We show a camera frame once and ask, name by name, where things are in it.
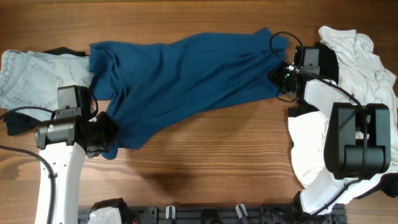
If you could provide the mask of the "blue polo shirt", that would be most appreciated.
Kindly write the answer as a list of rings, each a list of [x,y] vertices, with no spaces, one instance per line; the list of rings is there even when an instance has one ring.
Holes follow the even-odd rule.
[[[171,44],[90,45],[91,89],[108,101],[119,127],[104,154],[139,149],[161,129],[196,113],[273,98],[268,79],[289,41],[268,29],[253,34],[202,33]]]

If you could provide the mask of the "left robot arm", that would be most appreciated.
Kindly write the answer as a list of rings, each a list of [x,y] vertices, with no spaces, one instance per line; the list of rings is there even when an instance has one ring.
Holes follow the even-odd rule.
[[[92,111],[85,86],[57,90],[58,108],[35,133],[40,158],[36,223],[76,223],[80,176],[87,157],[108,152],[119,128],[105,112]]]

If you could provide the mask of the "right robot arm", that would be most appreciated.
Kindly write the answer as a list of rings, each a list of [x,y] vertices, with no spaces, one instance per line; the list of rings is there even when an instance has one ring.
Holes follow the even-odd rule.
[[[283,93],[296,96],[304,108],[314,107],[329,120],[321,147],[323,168],[298,193],[302,217],[324,215],[337,203],[369,192],[390,167],[390,110],[382,103],[362,103],[338,87],[335,53],[317,43],[295,49],[294,62],[284,60],[269,79]]]

